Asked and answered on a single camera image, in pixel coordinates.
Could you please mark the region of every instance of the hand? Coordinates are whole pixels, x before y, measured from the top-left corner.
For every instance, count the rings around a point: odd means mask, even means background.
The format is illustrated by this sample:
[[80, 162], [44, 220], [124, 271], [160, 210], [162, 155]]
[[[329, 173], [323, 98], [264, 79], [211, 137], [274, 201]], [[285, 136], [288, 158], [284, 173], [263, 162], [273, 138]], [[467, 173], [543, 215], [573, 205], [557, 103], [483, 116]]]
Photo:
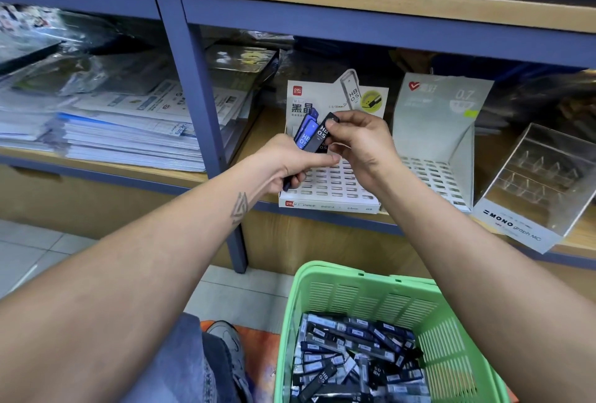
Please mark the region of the hand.
[[326, 122], [325, 127], [331, 137], [325, 143], [330, 144], [332, 152], [350, 162], [362, 187], [378, 194], [383, 169], [400, 163], [387, 123], [362, 111], [340, 111], [334, 114], [341, 122]]
[[284, 177], [293, 175], [291, 187], [296, 188], [306, 178], [305, 170], [337, 165], [340, 159], [336, 154], [316, 154], [300, 150], [292, 138], [283, 133], [267, 141], [255, 156], [271, 166], [272, 177], [266, 188], [268, 193], [279, 193]]

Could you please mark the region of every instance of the white floor tile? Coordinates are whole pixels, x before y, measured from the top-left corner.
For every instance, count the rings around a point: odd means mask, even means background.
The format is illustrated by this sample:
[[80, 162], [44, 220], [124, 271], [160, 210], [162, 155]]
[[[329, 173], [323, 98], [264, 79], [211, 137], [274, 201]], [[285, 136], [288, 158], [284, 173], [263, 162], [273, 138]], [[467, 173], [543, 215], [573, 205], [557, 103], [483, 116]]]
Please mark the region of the white floor tile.
[[246, 273], [239, 274], [229, 268], [209, 265], [201, 280], [287, 298], [290, 295], [294, 277], [252, 268], [247, 268]]
[[16, 222], [0, 220], [0, 240], [9, 243], [22, 244], [33, 248], [50, 249], [62, 236], [42, 227], [27, 226]]
[[185, 312], [279, 334], [286, 303], [281, 296], [201, 281]]
[[90, 248], [95, 243], [97, 243], [97, 240], [79, 237], [78, 235], [64, 234], [51, 249], [52, 251], [62, 252], [64, 254], [74, 254], [83, 249]]
[[0, 297], [19, 282], [43, 253], [43, 249], [0, 241]]
[[69, 257], [68, 254], [62, 254], [61, 252], [54, 252], [48, 251], [41, 258], [34, 264], [35, 269], [28, 274], [28, 276], [21, 282], [23, 285], [25, 282], [30, 281], [37, 275], [40, 275], [45, 270], [47, 270], [50, 266], [53, 266], [59, 262], [62, 262], [64, 259]]

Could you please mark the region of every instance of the jeans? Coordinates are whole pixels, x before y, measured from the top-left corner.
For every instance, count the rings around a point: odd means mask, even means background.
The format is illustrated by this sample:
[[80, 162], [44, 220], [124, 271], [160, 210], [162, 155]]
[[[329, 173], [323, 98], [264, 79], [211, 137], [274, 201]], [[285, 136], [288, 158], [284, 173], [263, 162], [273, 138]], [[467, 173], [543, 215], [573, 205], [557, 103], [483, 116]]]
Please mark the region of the jeans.
[[240, 403], [223, 340], [182, 314], [122, 403]]

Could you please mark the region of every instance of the shoe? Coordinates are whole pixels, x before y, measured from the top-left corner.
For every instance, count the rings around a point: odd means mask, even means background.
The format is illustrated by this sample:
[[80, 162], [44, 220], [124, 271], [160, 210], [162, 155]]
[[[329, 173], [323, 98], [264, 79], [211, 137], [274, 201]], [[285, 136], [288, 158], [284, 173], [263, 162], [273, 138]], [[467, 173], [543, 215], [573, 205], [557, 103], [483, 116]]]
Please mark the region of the shoe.
[[213, 323], [206, 332], [222, 339], [228, 347], [229, 355], [232, 358], [234, 382], [242, 390], [246, 403], [253, 403], [253, 396], [249, 390], [249, 382], [246, 379], [246, 370], [244, 368], [244, 349], [242, 343], [240, 343], [238, 331], [227, 321], [220, 320]]

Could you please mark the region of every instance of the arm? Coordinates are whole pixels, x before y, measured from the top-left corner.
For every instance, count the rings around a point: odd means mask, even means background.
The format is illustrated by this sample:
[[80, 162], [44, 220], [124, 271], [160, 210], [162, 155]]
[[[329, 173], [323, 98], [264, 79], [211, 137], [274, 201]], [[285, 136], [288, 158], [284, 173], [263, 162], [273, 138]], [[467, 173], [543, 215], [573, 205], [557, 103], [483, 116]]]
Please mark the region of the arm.
[[596, 395], [596, 307], [487, 232], [401, 164], [387, 125], [327, 123], [332, 145], [404, 230], [466, 331], [521, 401]]
[[[215, 251], [282, 178], [339, 158], [286, 135], [0, 301], [0, 401], [114, 401], [158, 350]], [[298, 180], [293, 178], [293, 186]]]

